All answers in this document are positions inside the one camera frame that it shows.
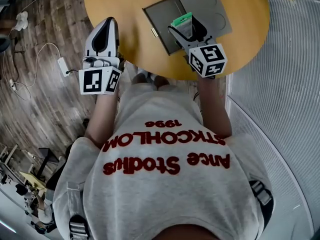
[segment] shoulder strap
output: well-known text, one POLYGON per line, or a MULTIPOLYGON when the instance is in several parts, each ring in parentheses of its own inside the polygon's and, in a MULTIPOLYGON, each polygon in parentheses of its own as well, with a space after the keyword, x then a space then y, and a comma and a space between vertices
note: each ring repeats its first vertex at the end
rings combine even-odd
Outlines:
POLYGON ((85 217, 83 201, 81 198, 81 187, 77 183, 66 183, 68 193, 68 207, 71 219, 69 230, 71 240, 88 240, 90 231, 85 217))
POLYGON ((249 181, 253 195, 258 200, 264 220, 263 230, 266 229, 268 225, 271 215, 274 210, 274 198, 270 192, 270 190, 265 188, 265 185, 259 180, 251 180, 249 181))

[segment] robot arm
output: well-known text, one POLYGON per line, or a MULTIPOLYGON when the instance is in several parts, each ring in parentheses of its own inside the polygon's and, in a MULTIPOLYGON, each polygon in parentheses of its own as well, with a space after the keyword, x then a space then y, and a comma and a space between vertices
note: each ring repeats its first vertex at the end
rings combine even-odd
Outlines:
POLYGON ((117 21, 109 17, 99 23, 85 41, 82 70, 79 70, 82 95, 114 94, 125 60, 118 52, 117 21))
POLYGON ((215 78, 223 73, 227 56, 221 44, 216 43, 211 28, 192 16, 192 36, 186 38, 176 28, 168 26, 168 31, 176 39, 177 44, 184 49, 188 64, 203 78, 215 78))

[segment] electrical outlet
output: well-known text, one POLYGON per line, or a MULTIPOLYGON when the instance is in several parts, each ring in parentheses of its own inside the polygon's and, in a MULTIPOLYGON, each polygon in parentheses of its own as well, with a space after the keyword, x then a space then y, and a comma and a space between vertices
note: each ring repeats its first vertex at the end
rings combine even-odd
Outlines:
POLYGON ((9 80, 9 82, 10 82, 10 86, 11 86, 12 90, 16 91, 17 87, 16 87, 16 83, 14 82, 14 80, 11 78, 9 80))

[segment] wooden floor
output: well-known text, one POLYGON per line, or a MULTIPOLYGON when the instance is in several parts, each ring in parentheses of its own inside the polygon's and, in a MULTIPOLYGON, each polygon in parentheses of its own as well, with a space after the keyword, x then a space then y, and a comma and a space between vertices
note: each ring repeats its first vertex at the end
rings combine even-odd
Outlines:
MULTIPOLYGON (((32 1, 15 0, 1 19, 15 19, 32 1)), ((26 11, 29 14, 28 28, 21 32, 13 31, 10 35, 18 39, 15 53, 12 41, 5 58, 3 53, 0 56, 0 142, 7 146, 18 144, 20 149, 36 156, 40 155, 38 148, 50 148, 58 157, 65 153, 77 136, 84 134, 82 122, 90 117, 95 96, 80 95, 77 72, 63 77, 57 65, 58 52, 53 45, 47 45, 39 54, 36 83, 29 88, 29 100, 20 99, 9 88, 4 70, 9 80, 16 79, 17 69, 18 82, 31 85, 35 78, 37 53, 47 42, 56 44, 71 68, 79 70, 85 41, 93 27, 84 0, 38 0, 26 11)), ((127 70, 121 76, 121 94, 136 72, 136 68, 127 63, 127 70)), ((182 87, 192 97, 197 91, 195 82, 171 80, 171 83, 182 87)), ((25 88, 17 93, 24 99, 29 98, 25 88)))

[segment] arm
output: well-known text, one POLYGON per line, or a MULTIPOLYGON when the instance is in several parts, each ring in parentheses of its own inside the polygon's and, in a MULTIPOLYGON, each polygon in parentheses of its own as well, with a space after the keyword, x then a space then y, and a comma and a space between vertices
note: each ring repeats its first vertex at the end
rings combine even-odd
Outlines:
POLYGON ((36 191, 34 191, 33 194, 35 195, 36 199, 38 200, 39 209, 44 211, 45 210, 44 201, 42 200, 42 198, 38 195, 38 193, 36 191))
POLYGON ((222 138, 230 137, 231 124, 219 97, 218 80, 202 78, 198 75, 198 90, 204 127, 222 138))
POLYGON ((113 95, 99 95, 94 112, 84 136, 90 139, 99 149, 114 132, 119 88, 113 95))

